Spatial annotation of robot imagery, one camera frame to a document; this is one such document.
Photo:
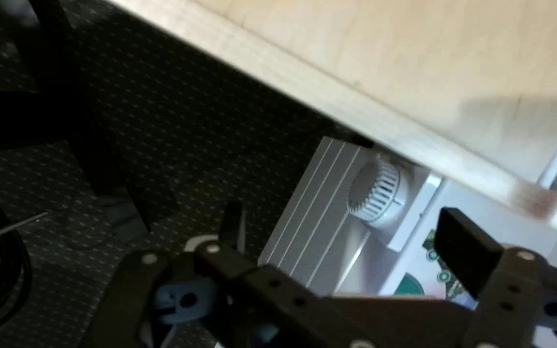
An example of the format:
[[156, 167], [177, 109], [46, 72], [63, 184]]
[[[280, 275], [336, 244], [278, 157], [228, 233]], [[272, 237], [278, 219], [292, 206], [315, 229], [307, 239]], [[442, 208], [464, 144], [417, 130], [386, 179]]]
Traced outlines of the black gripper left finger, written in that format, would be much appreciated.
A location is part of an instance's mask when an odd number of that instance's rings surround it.
[[98, 302], [83, 348], [176, 348], [187, 324], [203, 326], [222, 348], [381, 348], [334, 300], [241, 256], [241, 223], [241, 208], [230, 204], [220, 231], [189, 252], [127, 254]]

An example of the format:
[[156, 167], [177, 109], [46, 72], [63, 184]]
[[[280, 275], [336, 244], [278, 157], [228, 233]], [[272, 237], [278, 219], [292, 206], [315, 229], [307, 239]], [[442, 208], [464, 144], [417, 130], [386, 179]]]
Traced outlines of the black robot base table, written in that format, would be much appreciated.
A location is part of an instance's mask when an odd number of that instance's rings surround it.
[[79, 66], [65, 45], [71, 26], [59, 0], [0, 0], [1, 36], [17, 51], [32, 92], [0, 90], [0, 152], [65, 142], [102, 217], [114, 229], [150, 231], [164, 210], [152, 208], [108, 140]]

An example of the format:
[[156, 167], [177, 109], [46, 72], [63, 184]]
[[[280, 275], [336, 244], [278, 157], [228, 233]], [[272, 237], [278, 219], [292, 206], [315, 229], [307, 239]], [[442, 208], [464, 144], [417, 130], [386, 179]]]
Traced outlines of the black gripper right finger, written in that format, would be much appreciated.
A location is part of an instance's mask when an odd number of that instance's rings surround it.
[[531, 348], [535, 329], [557, 339], [557, 268], [526, 248], [504, 248], [460, 210], [442, 208], [435, 254], [477, 302], [464, 348]]

